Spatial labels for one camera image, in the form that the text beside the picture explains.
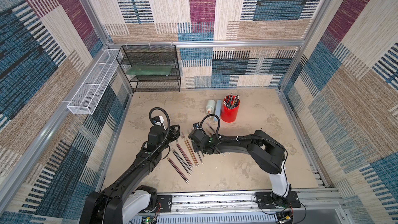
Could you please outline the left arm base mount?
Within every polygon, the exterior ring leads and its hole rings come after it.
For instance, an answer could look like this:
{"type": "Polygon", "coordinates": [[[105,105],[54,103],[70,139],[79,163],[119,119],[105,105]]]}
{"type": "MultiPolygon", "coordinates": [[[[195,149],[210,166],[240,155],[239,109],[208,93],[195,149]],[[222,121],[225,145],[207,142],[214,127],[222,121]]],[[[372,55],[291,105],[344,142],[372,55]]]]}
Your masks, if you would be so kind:
{"type": "Polygon", "coordinates": [[[158,195],[157,204],[155,207],[140,211],[140,214],[154,214],[159,210],[160,213],[170,213],[172,211],[173,196],[172,195],[158,195]]]}

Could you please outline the yellow striped pencil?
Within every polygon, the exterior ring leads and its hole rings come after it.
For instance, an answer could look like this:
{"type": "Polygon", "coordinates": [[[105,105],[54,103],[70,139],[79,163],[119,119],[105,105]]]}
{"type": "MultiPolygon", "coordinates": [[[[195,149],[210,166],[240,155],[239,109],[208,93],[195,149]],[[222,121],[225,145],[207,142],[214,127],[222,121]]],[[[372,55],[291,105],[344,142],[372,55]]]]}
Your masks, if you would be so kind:
{"type": "Polygon", "coordinates": [[[190,153],[190,156],[191,156],[191,158],[192,158],[192,160],[193,160],[194,165],[195,165],[196,167],[198,167],[198,166],[199,166],[198,161],[197,161],[197,159],[196,159],[196,157],[195,157],[195,155],[194,155],[194,153],[193,153],[193,150],[191,149],[191,147],[190,147],[188,141],[185,139],[184,142],[185,142],[185,144],[186,144],[186,146],[187,146],[187,149],[188,149],[188,151],[189,151],[189,153],[190,153]]]}

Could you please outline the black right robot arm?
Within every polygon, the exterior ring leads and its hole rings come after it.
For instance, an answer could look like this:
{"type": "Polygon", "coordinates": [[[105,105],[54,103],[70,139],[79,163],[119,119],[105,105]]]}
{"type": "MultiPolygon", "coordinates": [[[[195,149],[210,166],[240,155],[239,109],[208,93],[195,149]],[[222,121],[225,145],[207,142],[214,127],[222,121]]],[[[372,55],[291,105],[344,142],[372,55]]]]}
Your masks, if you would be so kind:
{"type": "Polygon", "coordinates": [[[228,152],[250,155],[260,169],[269,174],[273,195],[286,198],[291,191],[291,185],[286,175],[288,152],[284,146],[262,130],[244,136],[226,136],[219,134],[220,126],[220,118],[215,114],[207,115],[202,121],[195,123],[188,135],[194,151],[207,155],[228,152]],[[208,135],[203,128],[204,122],[210,117],[217,120],[213,135],[208,135]]]}

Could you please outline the dark navy striped pencil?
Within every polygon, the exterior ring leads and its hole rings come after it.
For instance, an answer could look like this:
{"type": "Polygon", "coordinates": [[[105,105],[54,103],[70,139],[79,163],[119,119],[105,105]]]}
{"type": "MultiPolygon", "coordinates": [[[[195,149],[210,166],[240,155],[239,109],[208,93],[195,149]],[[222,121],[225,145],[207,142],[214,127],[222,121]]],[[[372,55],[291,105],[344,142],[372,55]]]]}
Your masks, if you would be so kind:
{"type": "Polygon", "coordinates": [[[198,157],[199,157],[199,160],[200,160],[201,164],[202,164],[202,165],[204,165],[204,162],[203,162],[202,156],[200,155],[200,153],[199,153],[199,152],[197,152],[197,155],[198,155],[198,157]]]}

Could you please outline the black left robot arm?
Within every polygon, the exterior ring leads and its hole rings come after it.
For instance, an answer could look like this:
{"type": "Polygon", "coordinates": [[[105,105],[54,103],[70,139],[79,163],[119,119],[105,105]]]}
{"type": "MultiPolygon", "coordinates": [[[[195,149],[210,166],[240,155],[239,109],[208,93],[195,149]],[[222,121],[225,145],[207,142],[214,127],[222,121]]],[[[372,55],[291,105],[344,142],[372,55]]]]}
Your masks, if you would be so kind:
{"type": "Polygon", "coordinates": [[[80,224],[126,224],[143,210],[155,210],[157,190],[139,187],[162,160],[163,150],[180,136],[180,126],[171,125],[167,112],[154,107],[149,112],[152,124],[133,164],[109,187],[91,192],[85,201],[80,224]]]}

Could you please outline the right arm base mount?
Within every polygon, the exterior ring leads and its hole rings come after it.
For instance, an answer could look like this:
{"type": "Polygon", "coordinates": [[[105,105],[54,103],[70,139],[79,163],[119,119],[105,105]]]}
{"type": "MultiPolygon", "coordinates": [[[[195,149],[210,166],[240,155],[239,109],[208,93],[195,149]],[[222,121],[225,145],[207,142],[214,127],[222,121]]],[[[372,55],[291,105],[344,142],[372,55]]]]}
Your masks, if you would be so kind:
{"type": "Polygon", "coordinates": [[[280,197],[272,191],[260,191],[255,193],[254,202],[259,209],[272,208],[301,208],[301,203],[296,191],[289,191],[287,197],[280,197]]]}

